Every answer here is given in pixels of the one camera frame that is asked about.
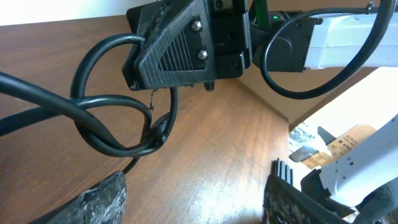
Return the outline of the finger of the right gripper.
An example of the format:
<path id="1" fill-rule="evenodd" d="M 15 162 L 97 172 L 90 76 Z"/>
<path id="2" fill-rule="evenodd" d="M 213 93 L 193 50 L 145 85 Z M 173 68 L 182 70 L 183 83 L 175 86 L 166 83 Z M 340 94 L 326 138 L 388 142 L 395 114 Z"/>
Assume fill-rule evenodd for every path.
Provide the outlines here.
<path id="1" fill-rule="evenodd" d="M 145 38 L 131 47 L 122 67 L 130 90 L 152 90 L 216 80 L 210 10 L 204 0 L 157 1 L 130 8 L 133 34 Z"/>

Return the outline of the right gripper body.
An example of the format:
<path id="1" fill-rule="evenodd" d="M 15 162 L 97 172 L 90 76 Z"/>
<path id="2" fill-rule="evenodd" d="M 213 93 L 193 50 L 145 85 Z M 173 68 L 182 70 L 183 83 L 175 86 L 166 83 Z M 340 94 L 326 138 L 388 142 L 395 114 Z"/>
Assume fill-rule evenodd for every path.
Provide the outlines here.
<path id="1" fill-rule="evenodd" d="M 252 61 L 248 2 L 206 0 L 215 47 L 216 79 L 239 78 Z"/>

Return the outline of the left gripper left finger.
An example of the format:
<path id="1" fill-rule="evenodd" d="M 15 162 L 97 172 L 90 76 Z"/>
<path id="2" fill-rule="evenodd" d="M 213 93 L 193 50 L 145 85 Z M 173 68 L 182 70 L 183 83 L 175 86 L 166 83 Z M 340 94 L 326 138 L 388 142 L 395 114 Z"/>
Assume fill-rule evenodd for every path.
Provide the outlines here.
<path id="1" fill-rule="evenodd" d="M 120 224 L 126 200 L 125 175 L 117 171 L 32 223 Z"/>

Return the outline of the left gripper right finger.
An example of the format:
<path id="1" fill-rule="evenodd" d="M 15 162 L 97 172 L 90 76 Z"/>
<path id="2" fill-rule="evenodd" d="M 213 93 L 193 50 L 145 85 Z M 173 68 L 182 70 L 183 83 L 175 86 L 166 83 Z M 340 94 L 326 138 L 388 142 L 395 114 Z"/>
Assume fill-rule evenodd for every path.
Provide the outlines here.
<path id="1" fill-rule="evenodd" d="M 283 160 L 272 161 L 264 189 L 263 223 L 344 223 L 334 213 L 297 190 L 293 185 L 293 170 Z"/>

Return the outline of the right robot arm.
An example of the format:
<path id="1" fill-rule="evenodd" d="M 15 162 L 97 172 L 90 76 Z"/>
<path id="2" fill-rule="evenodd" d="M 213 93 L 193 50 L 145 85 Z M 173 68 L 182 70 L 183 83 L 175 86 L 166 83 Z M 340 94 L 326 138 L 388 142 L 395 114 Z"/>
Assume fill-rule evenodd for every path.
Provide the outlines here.
<path id="1" fill-rule="evenodd" d="M 132 46 L 122 67 L 133 91 L 238 78 L 260 64 L 269 48 L 270 72 L 302 72 L 347 65 L 367 39 L 377 14 L 318 14 L 293 21 L 292 11 L 271 11 L 260 26 L 246 1 L 157 1 L 131 8 L 126 17 L 133 34 L 145 38 Z"/>

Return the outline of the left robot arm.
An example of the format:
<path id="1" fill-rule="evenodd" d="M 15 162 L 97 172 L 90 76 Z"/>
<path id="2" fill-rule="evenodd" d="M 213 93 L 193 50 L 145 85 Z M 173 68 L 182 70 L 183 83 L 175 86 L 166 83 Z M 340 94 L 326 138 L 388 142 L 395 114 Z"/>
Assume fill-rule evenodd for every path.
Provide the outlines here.
<path id="1" fill-rule="evenodd" d="M 338 206 L 361 206 L 355 223 L 376 223 L 397 208 L 397 118 L 332 163 L 311 171 L 297 190 L 280 161 L 267 178 L 264 223 L 344 223 Z M 125 174 L 115 172 L 35 223 L 120 223 Z"/>

